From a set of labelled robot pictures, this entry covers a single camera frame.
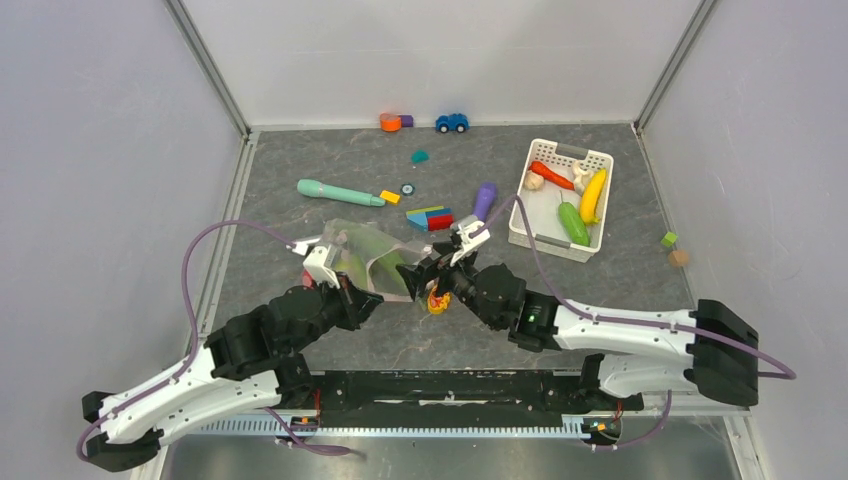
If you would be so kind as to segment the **clear polka dot zip bag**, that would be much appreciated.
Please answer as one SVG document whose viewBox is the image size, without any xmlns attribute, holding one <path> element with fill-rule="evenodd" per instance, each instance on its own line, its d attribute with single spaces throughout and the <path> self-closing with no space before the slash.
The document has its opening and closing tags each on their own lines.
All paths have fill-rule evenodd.
<svg viewBox="0 0 848 480">
<path fill-rule="evenodd" d="M 387 302 L 410 302 L 398 265 L 415 265 L 432 252 L 420 241 L 404 242 L 373 223 L 333 219 L 322 235 L 304 249 L 303 268 L 317 284 L 341 285 L 341 276 L 360 290 Z"/>
</svg>

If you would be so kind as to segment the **white toy mushroom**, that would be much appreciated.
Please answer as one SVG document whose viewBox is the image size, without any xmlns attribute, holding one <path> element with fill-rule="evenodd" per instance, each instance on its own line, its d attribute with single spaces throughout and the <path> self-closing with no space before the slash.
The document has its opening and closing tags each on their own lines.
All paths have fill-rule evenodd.
<svg viewBox="0 0 848 480">
<path fill-rule="evenodd" d="M 591 170 L 584 169 L 579 161 L 575 161 L 572 163 L 572 174 L 574 190 L 579 195 L 583 195 L 593 177 L 593 172 Z"/>
</svg>

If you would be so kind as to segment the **short green toy gourd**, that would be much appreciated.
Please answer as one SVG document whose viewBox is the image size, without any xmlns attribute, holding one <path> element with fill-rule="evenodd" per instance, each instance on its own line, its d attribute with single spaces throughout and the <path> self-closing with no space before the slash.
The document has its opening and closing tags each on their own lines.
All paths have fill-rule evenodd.
<svg viewBox="0 0 848 480">
<path fill-rule="evenodd" d="M 591 240 L 587 227 L 572 203 L 561 202 L 557 208 L 557 215 L 571 243 L 584 247 L 590 246 Z"/>
</svg>

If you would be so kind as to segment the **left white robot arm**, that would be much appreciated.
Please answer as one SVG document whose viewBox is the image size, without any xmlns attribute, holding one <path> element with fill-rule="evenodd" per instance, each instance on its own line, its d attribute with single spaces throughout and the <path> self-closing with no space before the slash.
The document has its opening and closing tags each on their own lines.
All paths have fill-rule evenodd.
<svg viewBox="0 0 848 480">
<path fill-rule="evenodd" d="M 355 331 L 383 303 L 356 288 L 294 286 L 228 320 L 177 364 L 122 393 L 82 399 L 88 432 L 80 458 L 108 472 L 131 470 L 191 430 L 241 412 L 301 408 L 315 382 L 303 350 L 333 328 Z"/>
</svg>

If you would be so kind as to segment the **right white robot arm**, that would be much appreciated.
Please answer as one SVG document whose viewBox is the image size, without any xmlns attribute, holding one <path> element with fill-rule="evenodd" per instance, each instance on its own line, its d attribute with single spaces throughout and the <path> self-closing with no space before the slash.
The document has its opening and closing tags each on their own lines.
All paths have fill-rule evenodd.
<svg viewBox="0 0 848 480">
<path fill-rule="evenodd" d="M 478 270 L 472 258 L 453 262 L 450 255 L 396 270 L 412 298 L 448 293 L 521 349 L 589 351 L 577 392 L 591 408 L 666 390 L 737 407 L 759 402 L 759 335 L 720 301 L 666 312 L 562 304 L 528 289 L 504 264 Z"/>
</svg>

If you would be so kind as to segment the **yellow toy banana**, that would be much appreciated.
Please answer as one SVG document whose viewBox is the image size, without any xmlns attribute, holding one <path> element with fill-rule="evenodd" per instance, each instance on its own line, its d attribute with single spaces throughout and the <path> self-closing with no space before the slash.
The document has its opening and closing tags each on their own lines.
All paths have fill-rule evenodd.
<svg viewBox="0 0 848 480">
<path fill-rule="evenodd" d="M 596 172 L 584 189 L 579 206 L 579 216 L 585 225 L 593 225 L 600 221 L 596 214 L 597 204 L 607 179 L 607 170 Z"/>
</svg>

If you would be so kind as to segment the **white toy garlic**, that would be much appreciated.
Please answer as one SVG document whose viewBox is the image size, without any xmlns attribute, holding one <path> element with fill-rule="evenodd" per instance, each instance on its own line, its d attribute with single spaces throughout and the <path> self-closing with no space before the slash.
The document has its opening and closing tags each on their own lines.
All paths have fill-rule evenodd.
<svg viewBox="0 0 848 480">
<path fill-rule="evenodd" d="M 541 175 L 533 171 L 527 171 L 525 173 L 523 180 L 524 189 L 528 191 L 538 191 L 544 186 L 544 184 L 545 179 Z"/>
</svg>

